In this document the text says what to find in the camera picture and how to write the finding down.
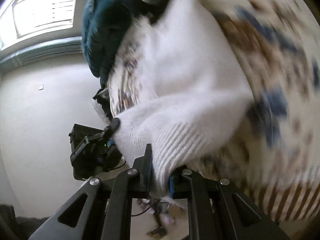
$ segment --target white garment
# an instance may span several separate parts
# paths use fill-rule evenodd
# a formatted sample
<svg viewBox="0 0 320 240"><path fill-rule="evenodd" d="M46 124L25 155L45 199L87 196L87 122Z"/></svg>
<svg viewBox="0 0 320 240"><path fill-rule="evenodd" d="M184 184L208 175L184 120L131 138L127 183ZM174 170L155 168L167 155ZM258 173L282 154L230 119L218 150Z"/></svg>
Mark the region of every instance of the white garment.
<svg viewBox="0 0 320 240"><path fill-rule="evenodd" d="M214 17L198 0L171 0L149 28L137 66L140 105L119 114L114 139L129 165L152 144L155 186L228 142L253 96Z"/></svg>

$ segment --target triangular cutout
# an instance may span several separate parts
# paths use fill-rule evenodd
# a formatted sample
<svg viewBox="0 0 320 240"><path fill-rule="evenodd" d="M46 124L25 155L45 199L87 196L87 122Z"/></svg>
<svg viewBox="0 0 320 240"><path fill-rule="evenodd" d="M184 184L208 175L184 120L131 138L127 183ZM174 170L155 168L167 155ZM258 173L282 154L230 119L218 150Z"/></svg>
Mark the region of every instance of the triangular cutout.
<svg viewBox="0 0 320 240"><path fill-rule="evenodd" d="M58 221L69 227L75 228L78 224L82 209L88 198L88 195L81 194L59 217Z"/></svg>
<svg viewBox="0 0 320 240"><path fill-rule="evenodd" d="M232 199L243 227L246 228L261 220L261 217L238 194L232 194Z"/></svg>

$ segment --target ribbed knit fabric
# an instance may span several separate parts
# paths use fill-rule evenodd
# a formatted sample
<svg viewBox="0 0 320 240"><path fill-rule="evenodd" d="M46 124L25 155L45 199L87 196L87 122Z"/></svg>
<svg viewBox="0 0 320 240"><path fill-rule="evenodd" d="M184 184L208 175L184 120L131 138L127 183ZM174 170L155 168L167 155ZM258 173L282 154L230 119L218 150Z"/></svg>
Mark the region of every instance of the ribbed knit fabric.
<svg viewBox="0 0 320 240"><path fill-rule="evenodd" d="M175 168L228 142L253 96L218 23L197 0L171 0L143 50L140 104L117 116L114 139L129 165L152 144L153 192L165 195Z"/></svg>

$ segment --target metal screw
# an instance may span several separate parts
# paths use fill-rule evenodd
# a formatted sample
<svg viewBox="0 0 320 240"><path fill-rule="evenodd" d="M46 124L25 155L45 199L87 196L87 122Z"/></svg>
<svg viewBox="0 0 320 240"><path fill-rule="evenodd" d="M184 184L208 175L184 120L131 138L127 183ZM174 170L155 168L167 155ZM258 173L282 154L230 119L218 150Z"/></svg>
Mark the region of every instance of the metal screw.
<svg viewBox="0 0 320 240"><path fill-rule="evenodd" d="M226 186L230 184L230 181L227 178L222 178L220 179L220 183Z"/></svg>
<svg viewBox="0 0 320 240"><path fill-rule="evenodd" d="M129 174L129 175L136 175L137 174L137 170L136 169L134 169L134 168L130 168L130 169L128 169L128 171L127 171L127 173Z"/></svg>
<svg viewBox="0 0 320 240"><path fill-rule="evenodd" d="M192 173L192 170L190 170L190 169L184 169L182 171L182 174L184 174L184 175L191 175L191 173Z"/></svg>
<svg viewBox="0 0 320 240"><path fill-rule="evenodd" d="M91 179L91 180L90 180L90 184L91 184L92 186L98 185L98 184L99 184L99 179L97 179L97 178Z"/></svg>

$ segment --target patterned bedsheet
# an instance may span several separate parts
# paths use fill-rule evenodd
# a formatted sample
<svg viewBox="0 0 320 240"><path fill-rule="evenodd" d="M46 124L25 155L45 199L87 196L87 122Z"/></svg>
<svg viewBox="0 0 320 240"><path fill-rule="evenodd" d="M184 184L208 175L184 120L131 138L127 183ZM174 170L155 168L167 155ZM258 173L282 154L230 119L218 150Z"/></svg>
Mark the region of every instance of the patterned bedsheet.
<svg viewBox="0 0 320 240"><path fill-rule="evenodd" d="M315 216L320 208L318 23L303 0L200 1L219 22L256 103L230 142L191 168L211 179L230 178L273 220ZM145 18L132 25L108 81L114 116L139 104L134 73L143 56L144 24Z"/></svg>

